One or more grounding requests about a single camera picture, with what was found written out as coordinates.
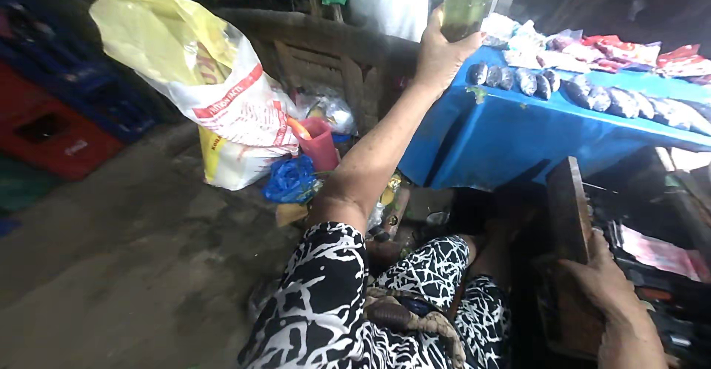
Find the dirty floor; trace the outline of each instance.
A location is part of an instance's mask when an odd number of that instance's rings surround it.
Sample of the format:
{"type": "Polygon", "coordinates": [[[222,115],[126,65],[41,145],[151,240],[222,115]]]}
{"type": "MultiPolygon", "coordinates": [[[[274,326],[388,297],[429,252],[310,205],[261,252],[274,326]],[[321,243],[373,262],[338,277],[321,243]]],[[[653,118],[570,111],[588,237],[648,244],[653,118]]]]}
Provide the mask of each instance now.
{"type": "Polygon", "coordinates": [[[0,369],[233,366],[253,286],[300,231],[201,180],[194,125],[156,129],[15,215],[0,239],[0,369]]]}

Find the red plastic cup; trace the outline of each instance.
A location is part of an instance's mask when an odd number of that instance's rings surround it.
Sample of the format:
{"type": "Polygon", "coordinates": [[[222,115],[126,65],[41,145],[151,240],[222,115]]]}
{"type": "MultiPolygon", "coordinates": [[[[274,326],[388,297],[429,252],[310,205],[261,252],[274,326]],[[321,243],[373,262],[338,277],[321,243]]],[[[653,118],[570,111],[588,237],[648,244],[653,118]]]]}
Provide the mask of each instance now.
{"type": "Polygon", "coordinates": [[[299,123],[311,134],[305,140],[294,133],[304,153],[314,161],[316,172],[330,172],[338,166],[338,155],[331,137],[331,127],[321,118],[307,118],[299,123]]]}

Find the blue plastic tabletop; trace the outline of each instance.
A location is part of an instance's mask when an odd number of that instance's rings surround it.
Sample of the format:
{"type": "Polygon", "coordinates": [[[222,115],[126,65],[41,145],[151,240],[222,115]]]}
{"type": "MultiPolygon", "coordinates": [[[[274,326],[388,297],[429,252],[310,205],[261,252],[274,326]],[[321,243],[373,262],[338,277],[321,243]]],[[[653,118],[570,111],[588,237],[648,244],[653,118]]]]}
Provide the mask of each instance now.
{"type": "MultiPolygon", "coordinates": [[[[578,159],[583,176],[615,164],[644,146],[711,151],[711,137],[646,119],[625,119],[574,105],[561,91],[549,101],[520,92],[484,87],[489,95],[477,105],[467,93],[471,65],[505,66],[500,51],[480,48],[457,73],[451,87],[422,120],[400,161],[400,170],[423,187],[474,187],[491,191],[527,170],[545,165],[534,179],[567,156],[578,159]]],[[[568,79],[574,73],[560,72],[568,79]]],[[[593,84],[618,86],[650,96],[711,103],[711,91],[652,73],[592,72],[593,84]]]]}

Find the green liquid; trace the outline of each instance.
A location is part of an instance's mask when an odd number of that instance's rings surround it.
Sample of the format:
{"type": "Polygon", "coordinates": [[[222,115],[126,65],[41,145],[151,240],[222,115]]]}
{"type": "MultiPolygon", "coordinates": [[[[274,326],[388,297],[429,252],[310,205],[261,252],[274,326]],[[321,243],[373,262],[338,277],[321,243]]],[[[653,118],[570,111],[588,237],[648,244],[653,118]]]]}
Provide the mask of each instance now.
{"type": "Polygon", "coordinates": [[[491,0],[444,0],[442,35],[456,42],[476,33],[490,7],[491,0]]]}

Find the hand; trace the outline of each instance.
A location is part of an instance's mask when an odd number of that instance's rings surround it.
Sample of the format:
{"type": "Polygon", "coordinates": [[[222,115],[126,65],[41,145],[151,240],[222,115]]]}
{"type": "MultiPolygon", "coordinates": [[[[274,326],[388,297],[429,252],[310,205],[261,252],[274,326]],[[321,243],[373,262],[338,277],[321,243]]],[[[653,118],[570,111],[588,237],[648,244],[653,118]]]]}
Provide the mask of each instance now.
{"type": "Polygon", "coordinates": [[[644,312],[644,306],[634,293],[634,285],[612,260],[602,230],[593,229],[588,250],[591,255],[588,265],[566,259],[561,259],[559,263],[577,279],[590,301],[608,319],[627,318],[631,314],[644,312]]]}
{"type": "Polygon", "coordinates": [[[442,9],[432,12],[430,22],[422,34],[422,49],[417,63],[414,84],[431,89],[438,96],[449,87],[464,60],[471,56],[484,40],[484,35],[474,33],[465,39],[450,43],[440,32],[442,9]]]}

